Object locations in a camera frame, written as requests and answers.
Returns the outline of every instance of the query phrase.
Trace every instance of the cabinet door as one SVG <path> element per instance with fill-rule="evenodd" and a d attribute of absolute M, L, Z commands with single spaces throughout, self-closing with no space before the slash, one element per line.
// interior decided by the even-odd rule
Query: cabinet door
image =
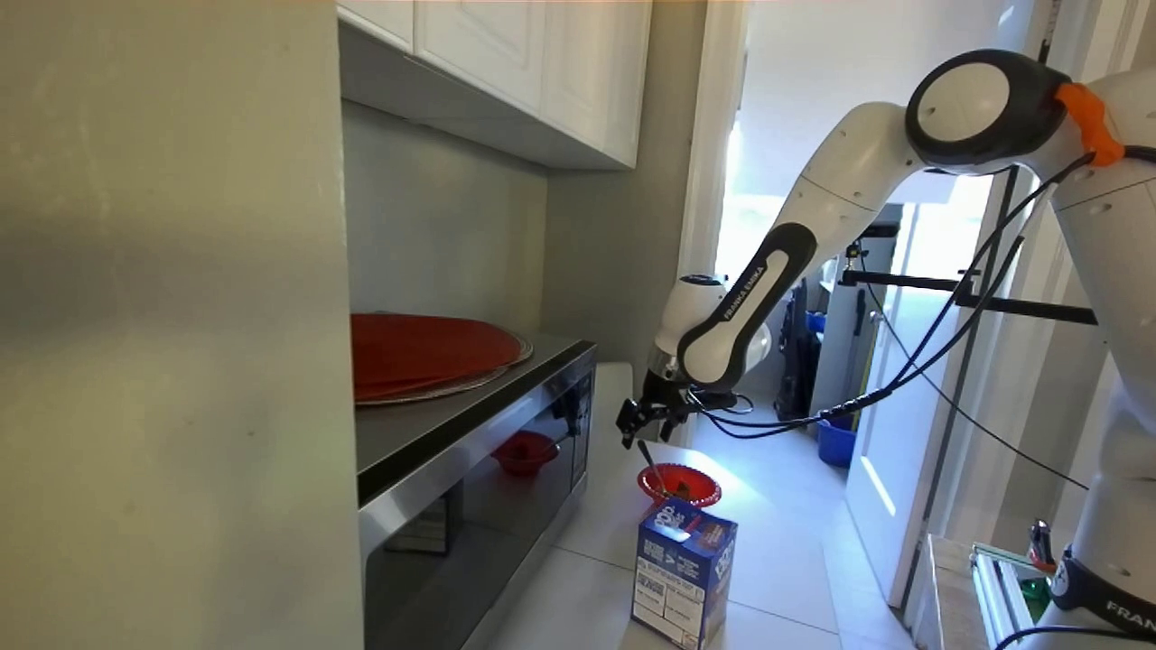
<path fill-rule="evenodd" d="M 650 0 L 550 4 L 545 30 L 545 117 L 638 162 Z"/>
<path fill-rule="evenodd" d="M 420 0 L 417 54 L 516 108 L 538 110 L 545 8 Z"/>
<path fill-rule="evenodd" d="M 339 0 L 337 13 L 402 50 L 414 50 L 414 0 Z"/>

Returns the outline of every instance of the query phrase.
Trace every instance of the ceiling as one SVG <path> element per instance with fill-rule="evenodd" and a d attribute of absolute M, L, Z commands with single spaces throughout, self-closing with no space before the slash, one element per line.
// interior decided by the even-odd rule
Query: ceiling
<path fill-rule="evenodd" d="M 748 0 L 752 43 L 733 196 L 788 196 L 823 132 L 859 102 L 904 103 L 941 60 L 1025 48 L 1036 0 Z M 946 196 L 946 181 L 899 190 Z"/>

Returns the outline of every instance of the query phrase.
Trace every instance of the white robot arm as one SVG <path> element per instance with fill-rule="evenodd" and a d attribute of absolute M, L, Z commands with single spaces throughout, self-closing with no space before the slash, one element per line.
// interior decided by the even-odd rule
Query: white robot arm
<path fill-rule="evenodd" d="M 626 442 L 646 422 L 682 422 L 730 391 L 770 306 L 821 259 L 843 257 L 919 169 L 1057 178 L 1057 214 L 1119 364 L 1123 399 L 1090 485 L 1081 535 L 1045 625 L 1123 627 L 1156 640 L 1156 72 L 1071 83 L 1010 50 L 945 60 L 912 103 L 859 103 L 817 148 L 766 241 L 722 302 L 681 335 L 665 370 L 626 399 Z M 1084 641 L 1041 636 L 1041 647 Z"/>

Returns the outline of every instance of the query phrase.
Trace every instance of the white floor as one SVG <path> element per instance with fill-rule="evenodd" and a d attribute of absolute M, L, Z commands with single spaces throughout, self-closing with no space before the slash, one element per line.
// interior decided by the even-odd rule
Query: white floor
<path fill-rule="evenodd" d="M 619 442 L 615 412 L 628 370 L 604 364 L 598 377 L 593 459 L 582 504 L 565 524 L 544 570 L 500 625 L 491 650 L 665 650 L 628 622 L 641 451 Z M 711 650 L 906 650 L 912 636 L 882 604 L 843 504 L 843 474 L 817 459 L 806 434 L 742 442 L 695 424 L 688 442 L 657 459 L 709 469 L 722 485 L 722 513 L 742 524 L 725 622 Z"/>

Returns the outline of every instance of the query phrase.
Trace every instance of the white cabinet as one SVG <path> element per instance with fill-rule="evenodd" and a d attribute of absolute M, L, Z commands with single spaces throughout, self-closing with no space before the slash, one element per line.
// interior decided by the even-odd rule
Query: white cabinet
<path fill-rule="evenodd" d="M 638 162 L 650 0 L 402 4 L 339 0 L 347 102 L 552 169 Z"/>
<path fill-rule="evenodd" d="M 339 0 L 337 13 L 392 48 L 414 50 L 414 0 Z"/>

